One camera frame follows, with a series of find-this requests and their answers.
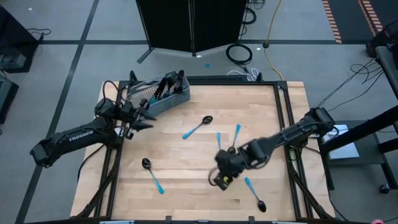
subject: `yellow cable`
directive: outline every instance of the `yellow cable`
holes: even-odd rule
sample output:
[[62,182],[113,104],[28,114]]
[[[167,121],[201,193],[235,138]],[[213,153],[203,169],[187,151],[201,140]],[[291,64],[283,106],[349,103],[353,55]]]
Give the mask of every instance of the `yellow cable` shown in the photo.
[[[282,0],[279,0],[278,6],[276,7],[275,12],[274,12],[274,15],[272,16],[271,24],[270,24],[270,26],[269,26],[268,36],[267,36],[267,40],[266,40],[266,45],[269,45],[269,36],[271,35],[272,25],[273,25],[273,23],[274,23],[274,19],[275,19],[276,12],[278,11],[278,8],[279,8],[279,6],[280,6],[281,3],[282,3]],[[267,53],[266,53],[266,49],[265,49],[265,48],[264,48],[264,54],[266,55],[266,59],[268,60],[269,65],[272,67],[272,69],[273,69],[276,73],[278,73],[278,75],[280,76],[280,79],[283,81],[283,80],[284,80],[284,76],[278,71],[278,69],[275,68],[275,66],[273,66],[273,64],[271,63],[271,61],[269,60],[269,58],[268,58],[268,56],[267,56]]]

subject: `spoon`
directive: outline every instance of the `spoon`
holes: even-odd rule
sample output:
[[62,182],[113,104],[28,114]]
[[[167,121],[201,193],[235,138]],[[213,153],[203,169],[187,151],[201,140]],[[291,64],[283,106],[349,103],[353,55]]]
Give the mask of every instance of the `spoon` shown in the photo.
[[160,194],[164,194],[164,190],[162,188],[162,186],[160,186],[160,184],[158,183],[156,177],[154,176],[154,174],[152,173],[152,171],[150,171],[150,160],[147,158],[143,158],[142,159],[142,166],[143,168],[149,170],[150,174],[152,175],[152,177],[154,178],[155,181],[155,185],[157,187],[157,190],[159,191]]
[[232,146],[229,147],[229,149],[227,150],[229,153],[231,154],[236,154],[236,149],[235,149],[235,141],[236,138],[238,137],[239,131],[241,130],[241,125],[237,124],[236,125],[236,130],[235,130],[235,137],[234,137],[234,143],[232,143]]
[[218,150],[221,150],[221,133],[217,133]]
[[201,123],[197,126],[197,127],[195,127],[194,129],[192,129],[191,131],[189,131],[187,134],[184,134],[183,136],[182,136],[182,139],[187,139],[194,131],[196,131],[196,129],[198,129],[201,125],[203,125],[203,124],[210,124],[211,122],[213,121],[213,117],[212,116],[205,116],[204,118],[203,118],[203,120],[201,121]]
[[250,190],[254,194],[254,196],[256,196],[257,206],[259,207],[259,210],[262,212],[266,212],[266,210],[267,210],[266,204],[262,200],[260,200],[259,197],[257,196],[256,192],[254,191],[253,186],[251,185],[251,181],[250,181],[249,177],[245,177],[244,181],[250,187]]

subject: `wooden tabletop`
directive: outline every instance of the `wooden tabletop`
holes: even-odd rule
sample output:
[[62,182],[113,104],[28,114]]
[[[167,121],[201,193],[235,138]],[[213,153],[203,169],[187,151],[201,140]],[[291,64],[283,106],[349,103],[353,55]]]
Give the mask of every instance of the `wooden tabletop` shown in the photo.
[[[294,119],[298,121],[309,109],[307,97],[302,82],[288,84]],[[192,85],[190,93],[190,101],[158,115],[157,121],[149,121],[154,128],[135,134],[132,140],[125,139],[112,219],[164,220],[171,215],[173,220],[243,221],[248,216],[259,221],[295,220],[282,147],[274,151],[264,168],[245,170],[224,192],[207,180],[209,170],[216,165],[217,132],[221,133],[221,147],[227,149],[237,124],[242,125],[237,146],[280,131],[273,87]],[[112,85],[106,86],[106,96],[116,98]],[[183,140],[182,135],[206,115],[212,115],[213,122]],[[99,146],[87,147],[86,156]],[[316,140],[309,140],[309,146],[318,149]],[[82,169],[71,215],[82,211],[98,189],[104,154],[105,150],[100,151]],[[165,190],[163,195],[158,193],[150,173],[142,168],[144,157],[152,162],[152,171]],[[320,156],[303,150],[302,159],[309,190],[334,216]],[[245,177],[251,179],[259,198],[266,203],[266,213],[258,210]],[[302,194],[297,189],[305,217]],[[108,192],[101,214],[105,213],[107,200]]]

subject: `concrete floor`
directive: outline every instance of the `concrete floor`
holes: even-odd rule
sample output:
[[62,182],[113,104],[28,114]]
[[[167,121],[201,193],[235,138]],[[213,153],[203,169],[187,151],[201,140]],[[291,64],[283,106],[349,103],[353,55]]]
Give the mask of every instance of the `concrete floor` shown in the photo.
[[[98,0],[5,0],[3,6],[26,28],[49,28],[45,40],[80,40],[93,3]],[[270,14],[277,0],[267,0],[257,11],[257,22],[248,26],[243,39],[263,39],[267,35]],[[333,40],[322,2],[285,0],[275,19],[272,40]],[[133,0],[99,0],[87,35],[89,40],[144,40],[145,34]],[[259,44],[249,44],[253,60],[249,68],[264,74],[265,80],[278,80],[266,62]],[[45,137],[65,79],[70,72],[78,46],[41,45],[29,73],[10,74],[19,86],[0,136],[0,221],[14,223],[34,162],[29,155],[32,146]],[[155,49],[142,64],[136,60],[147,50],[146,45],[85,45],[74,71],[70,90],[57,125],[57,131],[90,122],[93,107],[104,80],[127,80],[134,70],[139,80],[170,70],[184,69],[187,75],[223,75],[239,70],[225,56],[221,47],[201,52],[202,58]],[[363,45],[275,44],[267,51],[274,65],[287,81],[305,83],[310,106],[316,106],[352,72],[353,63],[369,59]],[[235,57],[244,57],[239,49]],[[331,108],[362,93],[358,75],[326,103]],[[334,110],[335,120],[369,119],[395,106],[397,100],[382,76],[363,97]],[[396,137],[379,133],[381,141]],[[63,156],[51,169],[45,169],[28,211],[26,222],[68,218],[76,190],[76,173],[84,150]],[[398,152],[387,154],[393,172],[398,176]],[[378,187],[386,180],[379,166],[340,167],[332,169],[336,190],[330,192],[339,211],[348,219],[369,222],[398,216],[398,193],[381,195]]]

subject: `black spoon head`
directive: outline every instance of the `black spoon head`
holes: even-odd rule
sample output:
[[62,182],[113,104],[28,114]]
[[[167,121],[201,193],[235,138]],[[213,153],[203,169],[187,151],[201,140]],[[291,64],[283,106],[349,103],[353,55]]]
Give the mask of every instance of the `black spoon head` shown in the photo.
[[201,121],[202,124],[210,124],[213,121],[212,116],[205,116],[203,120]]
[[236,149],[235,149],[235,147],[231,146],[231,147],[228,148],[227,152],[229,152],[230,154],[234,155],[234,154],[236,154]]
[[259,207],[260,211],[266,212],[267,207],[266,207],[266,204],[263,201],[258,201],[257,206]]
[[150,169],[150,160],[147,158],[142,159],[142,167],[145,169]]

